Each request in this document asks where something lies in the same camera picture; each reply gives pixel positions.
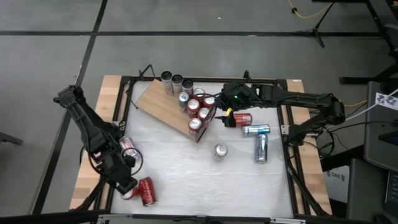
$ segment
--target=concrete floor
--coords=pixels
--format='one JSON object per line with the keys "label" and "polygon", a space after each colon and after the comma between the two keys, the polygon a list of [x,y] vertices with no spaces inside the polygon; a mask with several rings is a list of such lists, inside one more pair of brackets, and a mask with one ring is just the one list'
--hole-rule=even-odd
{"label": "concrete floor", "polygon": [[[324,8],[311,0],[292,1],[308,15]],[[0,30],[93,29],[100,0],[0,1]],[[383,22],[395,21],[384,1],[373,1]],[[286,1],[271,0],[114,0],[101,31],[296,31],[319,17],[300,19]],[[335,4],[321,31],[376,31],[365,5]],[[89,37],[0,36],[0,132],[24,140],[0,144],[0,216],[31,210],[63,110],[52,98],[74,84]],[[147,64],[157,75],[171,70],[201,77],[252,77],[303,80],[312,93],[334,93],[346,104],[366,98],[365,86],[338,83],[338,77],[372,77],[392,63],[381,39],[303,37],[97,37],[82,87],[95,107],[103,75],[137,75]],[[362,121],[358,118],[353,123]],[[341,140],[363,142],[363,127],[343,129]],[[328,142],[327,136],[318,145]],[[43,212],[68,210],[78,173],[80,132],[71,123]],[[336,152],[343,147],[336,145]]]}

